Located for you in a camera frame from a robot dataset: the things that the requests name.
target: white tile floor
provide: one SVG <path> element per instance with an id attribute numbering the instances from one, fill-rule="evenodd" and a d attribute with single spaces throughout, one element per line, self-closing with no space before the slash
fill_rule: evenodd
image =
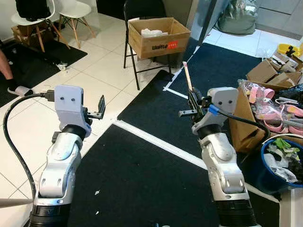
<path id="1" fill-rule="evenodd" d="M 139 94 L 136 89 L 131 59 L 127 69 L 123 69 L 125 42 L 124 21 L 92 12 L 87 17 L 97 34 L 92 38 L 86 27 L 79 25 L 81 49 L 87 56 L 72 64 L 34 88 L 40 92 L 52 89 L 57 84 L 77 85 L 84 88 L 84 105 L 95 111 L 101 95 L 105 95 L 107 110 L 102 121 L 94 121 L 92 135 L 85 139 L 82 156 L 105 132 L 118 114 Z M 70 28 L 62 31 L 69 44 L 77 48 Z M 278 43 L 298 45 L 299 41 L 257 30 L 252 35 L 229 35 L 212 30 L 205 40 L 214 44 L 251 56 L 262 50 L 273 52 Z M 154 66 L 150 60 L 138 61 L 138 68 Z M 139 74 L 141 90 L 151 81 L 159 70 Z M 9 104 L 0 108 L 0 122 Z M 9 120 L 11 137 L 26 160 L 33 177 L 38 182 L 44 168 L 45 154 L 51 145 L 53 132 L 58 130 L 58 119 L 54 104 L 45 99 L 33 99 L 19 105 Z M 0 198 L 31 198 L 26 175 L 4 139 L 0 130 Z M 30 206 L 0 209 L 0 226 L 20 227 L 28 217 Z"/>

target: white chair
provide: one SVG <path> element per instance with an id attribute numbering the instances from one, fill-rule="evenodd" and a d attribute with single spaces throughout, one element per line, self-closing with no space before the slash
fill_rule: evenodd
<path id="1" fill-rule="evenodd" d="M 51 13 L 51 15 L 49 17 L 47 17 L 45 19 L 38 19 L 36 21 L 28 21 L 25 18 L 21 18 L 18 13 L 15 13 L 13 16 L 11 16 L 11 20 L 12 20 L 12 22 L 14 22 L 17 25 L 27 26 L 27 36 L 28 37 L 31 35 L 29 33 L 29 27 L 28 26 L 30 26 L 30 25 L 36 25 L 36 31 L 37 31 L 37 35 L 38 35 L 38 39 L 39 39 L 39 43 L 40 43 L 42 52 L 45 52 L 45 49 L 44 49 L 44 45 L 43 45 L 43 41 L 42 41 L 42 37 L 41 37 L 41 32 L 40 32 L 38 24 L 40 22 L 43 22 L 43 21 L 46 21 L 47 23 L 49 23 L 53 27 L 53 29 L 58 34 L 58 37 L 62 38 L 62 40 L 64 41 L 64 43 L 66 44 L 66 46 L 70 49 L 70 47 L 67 44 L 65 38 L 61 35 L 61 33 L 58 31 L 58 29 L 53 25 L 52 21 L 50 20 L 50 18 L 55 14 L 55 3 L 54 3 L 54 0 L 48 0 L 48 7 L 50 8 L 50 11 L 52 13 Z"/>
<path id="2" fill-rule="evenodd" d="M 76 0 L 60 0 L 60 5 L 61 8 L 60 8 L 59 31 L 61 30 L 61 24 L 64 25 L 68 24 L 74 30 L 75 38 L 79 48 L 80 48 L 80 42 L 78 40 L 78 35 L 76 31 L 78 22 L 81 22 L 86 27 L 88 27 L 92 36 L 96 38 L 94 31 L 91 29 L 86 19 L 84 18 L 86 15 L 88 15 L 91 12 L 91 7 L 88 4 Z"/>

